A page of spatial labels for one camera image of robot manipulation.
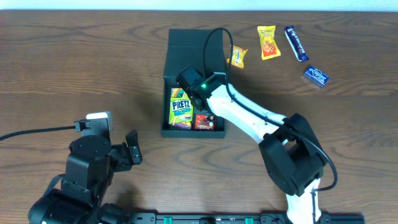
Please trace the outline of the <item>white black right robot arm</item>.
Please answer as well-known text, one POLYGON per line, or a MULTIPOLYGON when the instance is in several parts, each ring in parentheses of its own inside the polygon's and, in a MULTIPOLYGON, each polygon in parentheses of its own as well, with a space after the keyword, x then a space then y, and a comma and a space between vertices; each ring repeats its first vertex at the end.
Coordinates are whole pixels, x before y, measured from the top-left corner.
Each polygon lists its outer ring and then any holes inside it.
POLYGON ((227 83, 224 73, 206 78, 189 70, 176 81, 194 107, 232 122, 258 143, 269 177, 286 194, 291 223, 320 222, 319 184, 331 160, 304 117, 287 118, 262 108, 227 83))

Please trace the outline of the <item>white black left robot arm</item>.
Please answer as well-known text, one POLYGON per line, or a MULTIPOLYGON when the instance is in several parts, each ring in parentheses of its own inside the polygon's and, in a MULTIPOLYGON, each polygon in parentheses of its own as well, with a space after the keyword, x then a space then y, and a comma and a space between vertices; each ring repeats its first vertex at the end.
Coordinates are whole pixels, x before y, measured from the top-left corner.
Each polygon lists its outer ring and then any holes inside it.
POLYGON ((30 223, 130 223, 131 214, 104 195, 115 173, 142 162, 137 131, 121 144, 100 134, 89 134, 70 144, 65 173, 54 177, 28 213, 30 223))

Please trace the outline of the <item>black gift box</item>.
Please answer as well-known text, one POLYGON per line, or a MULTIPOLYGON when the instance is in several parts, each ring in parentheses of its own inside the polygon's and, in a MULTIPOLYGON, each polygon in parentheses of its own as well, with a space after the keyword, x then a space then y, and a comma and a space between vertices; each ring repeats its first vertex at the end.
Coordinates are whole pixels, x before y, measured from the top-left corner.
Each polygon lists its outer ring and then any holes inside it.
POLYGON ((170 29, 167 56, 164 68, 164 96, 162 126, 160 133, 164 138, 210 138, 223 139, 226 135, 225 121, 218 118, 212 131, 172 129, 169 125, 171 89, 178 86, 176 76, 191 65, 200 73, 203 69, 203 47, 209 29, 170 29))

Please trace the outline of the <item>yellow green Pretz box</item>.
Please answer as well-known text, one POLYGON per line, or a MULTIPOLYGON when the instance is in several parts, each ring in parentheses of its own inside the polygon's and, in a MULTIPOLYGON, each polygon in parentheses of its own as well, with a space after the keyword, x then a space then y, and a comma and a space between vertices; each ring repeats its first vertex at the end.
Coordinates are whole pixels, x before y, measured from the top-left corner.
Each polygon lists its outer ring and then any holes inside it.
POLYGON ((193 106, 182 88, 171 88, 169 125, 172 129, 191 130, 193 106))

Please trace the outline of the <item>red Hello Panda box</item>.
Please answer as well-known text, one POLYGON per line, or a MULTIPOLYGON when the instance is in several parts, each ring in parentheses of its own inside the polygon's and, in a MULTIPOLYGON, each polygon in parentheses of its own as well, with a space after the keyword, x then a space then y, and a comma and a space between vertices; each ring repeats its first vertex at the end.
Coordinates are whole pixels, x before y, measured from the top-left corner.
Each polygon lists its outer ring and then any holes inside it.
POLYGON ((195 115, 195 130, 214 130, 216 128, 217 119, 215 116, 207 114, 195 115))

